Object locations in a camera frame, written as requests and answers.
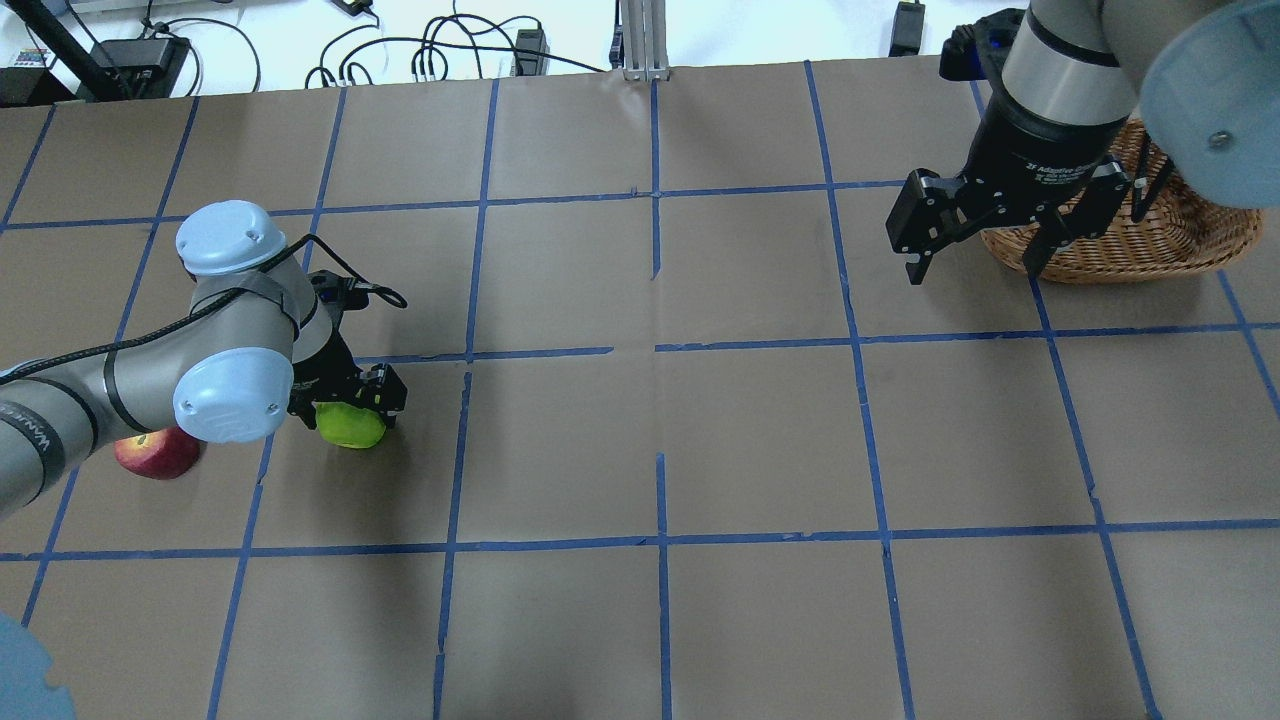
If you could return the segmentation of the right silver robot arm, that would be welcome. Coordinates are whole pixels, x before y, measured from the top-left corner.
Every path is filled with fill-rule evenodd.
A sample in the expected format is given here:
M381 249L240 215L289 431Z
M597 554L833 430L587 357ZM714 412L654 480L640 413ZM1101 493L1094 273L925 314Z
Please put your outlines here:
M905 179L887 218L920 284L980 231L1036 225L1029 275L1178 172L1225 208L1277 206L1275 1L1033 1L957 27L940 74L986 79L966 161Z

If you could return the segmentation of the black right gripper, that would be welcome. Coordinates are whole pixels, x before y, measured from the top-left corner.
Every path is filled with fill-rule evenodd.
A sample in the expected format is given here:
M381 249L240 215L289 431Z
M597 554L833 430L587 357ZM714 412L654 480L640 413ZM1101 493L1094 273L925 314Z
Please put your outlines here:
M1028 111L1007 95L989 99L960 176L913 170L884 222L908 281L924 282L937 254L984 228L1039 229L1021 255L1030 278L1076 240L1097 240L1120 213L1130 176L1110 149L1126 118L1071 126ZM1065 215L1059 210L1075 204Z

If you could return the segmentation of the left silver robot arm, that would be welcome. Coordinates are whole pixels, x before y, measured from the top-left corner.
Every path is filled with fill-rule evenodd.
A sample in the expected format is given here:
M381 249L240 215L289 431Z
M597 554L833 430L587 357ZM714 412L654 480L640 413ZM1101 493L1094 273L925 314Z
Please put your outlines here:
M340 334L371 297L401 293L351 266L307 273L259 205L227 200L180 223L195 279L187 316L134 340L22 363L3 373L1 509L10 516L109 445L179 428L211 445L250 443L298 418L328 443L371 448L404 410L385 363L358 366Z

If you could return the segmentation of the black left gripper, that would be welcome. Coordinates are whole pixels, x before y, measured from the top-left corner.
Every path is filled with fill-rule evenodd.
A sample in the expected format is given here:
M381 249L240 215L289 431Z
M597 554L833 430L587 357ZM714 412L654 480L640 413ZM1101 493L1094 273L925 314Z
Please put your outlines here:
M362 372L339 331L333 331L319 351L293 363L288 414L316 420L319 402L348 404L376 414L387 429L404 411L408 391L394 366L375 364Z

